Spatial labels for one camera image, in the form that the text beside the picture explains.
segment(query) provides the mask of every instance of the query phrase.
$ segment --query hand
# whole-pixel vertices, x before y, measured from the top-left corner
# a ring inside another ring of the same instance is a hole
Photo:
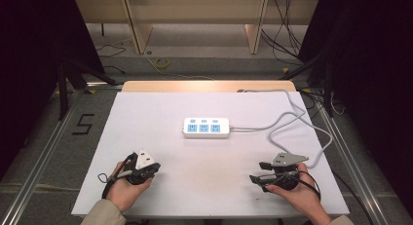
[[[308,172],[307,167],[302,163],[298,164],[297,168],[299,171]],[[300,173],[300,179],[314,187],[314,181],[308,174]],[[306,215],[314,225],[329,224],[331,222],[330,216],[325,212],[316,193],[306,185],[298,183],[290,191],[273,184],[265,187],[268,191],[286,199],[297,211]]]
[[[122,162],[118,163],[112,175],[115,174],[121,164]],[[147,179],[143,184],[139,185],[132,185],[125,178],[120,178],[112,185],[106,199],[111,201],[121,213],[125,212],[133,206],[139,195],[148,189],[151,183],[152,178]]]

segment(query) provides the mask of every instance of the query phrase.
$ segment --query white power strip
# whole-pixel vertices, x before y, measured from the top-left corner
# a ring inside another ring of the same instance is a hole
[[[186,118],[182,132],[186,138],[227,138],[230,121],[226,118]]]

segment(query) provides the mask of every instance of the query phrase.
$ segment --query black strap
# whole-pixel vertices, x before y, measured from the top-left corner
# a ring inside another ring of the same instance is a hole
[[[133,154],[126,157],[126,159],[122,162],[121,166],[116,170],[116,172],[110,176],[109,180],[106,183],[106,186],[103,189],[102,199],[106,199],[107,194],[109,193],[110,188],[113,184],[115,184],[116,180],[118,180],[118,174],[121,172],[121,169],[125,166],[128,160],[133,158]]]
[[[297,177],[291,177],[292,179],[294,179],[294,180],[296,180],[296,181],[298,181],[298,182],[300,182],[300,183],[302,183],[302,184],[304,184],[304,185],[306,185],[307,187],[309,187],[311,190],[313,190],[315,193],[316,193],[316,195],[317,195],[317,197],[319,198],[319,200],[321,201],[321,192],[319,191],[319,189],[317,190],[313,185],[311,185],[311,184],[309,184],[309,183],[307,183],[306,181],[304,181],[304,180],[302,180],[302,179],[300,179],[300,178],[297,178]]]

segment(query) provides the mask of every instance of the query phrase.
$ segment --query floor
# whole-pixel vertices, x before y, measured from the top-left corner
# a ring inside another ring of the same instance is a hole
[[[269,73],[280,76],[284,70],[292,70],[297,66],[291,62],[299,63],[288,54],[273,52],[273,48],[263,39],[258,54],[250,54],[242,25],[155,25],[143,55],[137,55],[134,51],[129,28],[124,24],[104,24],[104,36],[100,24],[88,24],[88,29],[102,63],[106,66],[106,74],[118,81],[136,78],[180,80],[188,77],[234,80],[256,77],[257,80],[265,80],[270,77],[264,73],[261,77],[247,74],[247,69],[257,65],[265,67],[269,61],[276,60],[274,53],[281,60],[277,60],[277,68],[272,68],[273,71]],[[275,36],[279,26],[266,25],[264,29],[268,35]],[[306,26],[293,26],[298,41],[302,41],[305,31]],[[294,51],[290,47],[286,31],[281,33],[278,42]],[[150,64],[139,72],[133,69],[141,63],[148,63],[148,59],[156,58],[169,58],[169,69],[157,70]],[[206,65],[221,68],[224,63],[231,67],[226,73],[206,70]],[[306,86],[307,75],[308,72],[293,79],[297,88]],[[87,93],[72,92],[71,111],[66,121],[57,121],[58,96],[52,95],[36,129],[27,138],[26,147],[20,151],[0,183],[1,217],[6,216],[9,209],[17,204],[19,214],[15,221],[18,224],[79,224],[82,221],[71,215],[71,209],[104,129],[113,99],[121,89],[105,87],[91,76],[86,78],[93,87]],[[313,104],[307,97],[303,96],[303,99],[308,106]],[[327,118],[319,106],[315,105],[308,110],[314,125],[337,134],[334,147],[325,152],[331,168],[339,172],[344,182],[350,184],[363,199],[363,203],[368,205],[367,211],[375,224],[413,224],[391,185],[368,155],[351,118],[345,112],[341,114],[342,106],[338,105],[336,109],[333,119]],[[87,113],[94,113],[84,120],[93,123],[94,127],[88,135],[74,138],[73,132],[81,131],[77,127],[79,116]],[[325,141],[322,135],[319,140]],[[337,182],[351,211],[351,219],[356,224],[368,224],[366,213],[355,196],[342,181],[337,179]],[[283,223],[303,224],[305,220],[303,217],[286,218]],[[227,222],[257,224],[257,221],[249,220]]]

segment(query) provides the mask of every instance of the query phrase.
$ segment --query white table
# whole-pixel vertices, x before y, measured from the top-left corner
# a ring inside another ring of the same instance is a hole
[[[294,102],[305,109],[297,92]],[[267,140],[269,131],[232,132],[226,139],[186,139],[187,117],[225,117],[232,126],[263,127],[282,112],[293,111],[285,93],[118,93],[72,214],[85,216],[101,197],[110,174],[132,151],[144,148],[161,164],[152,186],[125,215],[143,218],[269,218],[299,213],[282,198],[263,193],[249,175],[268,173],[281,150]],[[285,117],[282,123],[292,117]],[[297,121],[275,138],[292,153],[310,157],[320,150],[314,129]],[[319,184],[327,213],[348,214],[327,160],[310,174]]]

